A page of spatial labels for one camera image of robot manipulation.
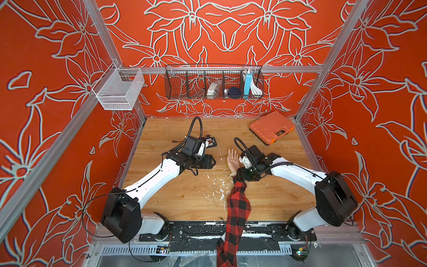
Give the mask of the red black plaid sleeve arm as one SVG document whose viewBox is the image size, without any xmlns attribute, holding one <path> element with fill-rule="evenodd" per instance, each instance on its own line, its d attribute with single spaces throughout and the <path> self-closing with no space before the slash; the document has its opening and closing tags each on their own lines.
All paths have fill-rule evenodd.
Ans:
<svg viewBox="0 0 427 267">
<path fill-rule="evenodd" d="M 228 216 L 224 235 L 217 242 L 217 266 L 236 267 L 237 252 L 245 224 L 251 212 L 250 201 L 245 195 L 247 184 L 233 179 L 234 186 L 228 196 Z"/>
</svg>

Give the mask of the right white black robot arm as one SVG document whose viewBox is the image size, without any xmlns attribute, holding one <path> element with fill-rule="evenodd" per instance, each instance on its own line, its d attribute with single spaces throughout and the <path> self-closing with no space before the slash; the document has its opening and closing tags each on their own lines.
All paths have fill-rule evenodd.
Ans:
<svg viewBox="0 0 427 267">
<path fill-rule="evenodd" d="M 239 179 L 260 181 L 272 175 L 290 181 L 315 196 L 315 207 L 298 211 L 287 221 L 286 231 L 291 239 L 299 239 L 303 233 L 322 225 L 339 227 L 358 207 L 356 197 L 342 174 L 307 169 L 275 153 L 265 155 L 257 146 L 247 147 L 239 138 L 234 138 L 234 143 L 242 152 L 239 160 L 243 167 L 237 170 Z"/>
</svg>

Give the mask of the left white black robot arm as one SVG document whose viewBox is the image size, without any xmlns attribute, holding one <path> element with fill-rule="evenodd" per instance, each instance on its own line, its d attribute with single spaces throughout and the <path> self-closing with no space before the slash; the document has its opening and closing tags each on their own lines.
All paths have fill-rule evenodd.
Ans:
<svg viewBox="0 0 427 267">
<path fill-rule="evenodd" d="M 143 226 L 143 221 L 150 216 L 141 213 L 141 209 L 169 181 L 189 170 L 194 176 L 199 170 L 212 169 L 216 161 L 206 153 L 209 142 L 203 137 L 203 125 L 200 117 L 195 117 L 188 134 L 173 149 L 162 153 L 159 166 L 139 181 L 125 189 L 114 188 L 108 194 L 101 224 L 120 242 L 127 243 L 140 234 L 156 235 L 162 232 L 166 219 L 157 226 Z"/>
</svg>

